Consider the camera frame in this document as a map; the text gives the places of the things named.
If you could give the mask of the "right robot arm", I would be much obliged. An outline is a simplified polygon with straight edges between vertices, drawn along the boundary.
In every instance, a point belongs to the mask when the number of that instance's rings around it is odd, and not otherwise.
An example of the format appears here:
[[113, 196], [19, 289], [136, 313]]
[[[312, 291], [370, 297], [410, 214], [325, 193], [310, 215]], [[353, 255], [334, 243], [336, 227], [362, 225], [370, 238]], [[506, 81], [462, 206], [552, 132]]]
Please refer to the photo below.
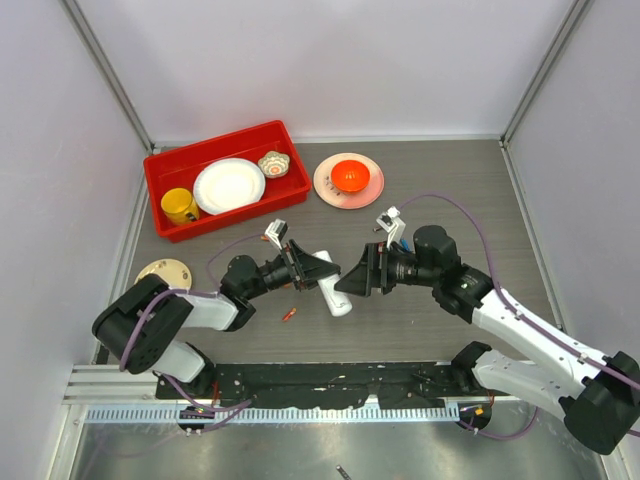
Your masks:
[[413, 235], [414, 248], [368, 243], [359, 263], [336, 285], [349, 295], [387, 294], [398, 285], [429, 287], [436, 303], [526, 356], [511, 359], [472, 342], [452, 360], [451, 380], [465, 395], [481, 388], [516, 396], [558, 418], [590, 450], [611, 454], [639, 419], [639, 364], [581, 343], [540, 319], [460, 259], [455, 241], [437, 225]]

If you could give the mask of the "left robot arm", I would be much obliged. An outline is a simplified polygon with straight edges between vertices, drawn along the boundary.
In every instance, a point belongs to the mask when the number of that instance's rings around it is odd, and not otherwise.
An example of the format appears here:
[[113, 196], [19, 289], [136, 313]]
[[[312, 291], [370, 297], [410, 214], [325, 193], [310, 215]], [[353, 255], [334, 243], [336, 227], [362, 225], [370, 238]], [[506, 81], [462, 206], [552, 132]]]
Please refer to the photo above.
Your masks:
[[215, 292], [172, 288], [148, 274], [98, 315], [92, 334], [120, 361], [122, 371], [152, 371], [200, 399], [212, 391], [216, 367], [195, 346], [177, 339], [180, 330], [235, 332], [255, 314], [253, 299], [288, 284], [310, 290], [340, 273], [339, 265], [291, 240], [262, 265], [249, 255], [234, 257]]

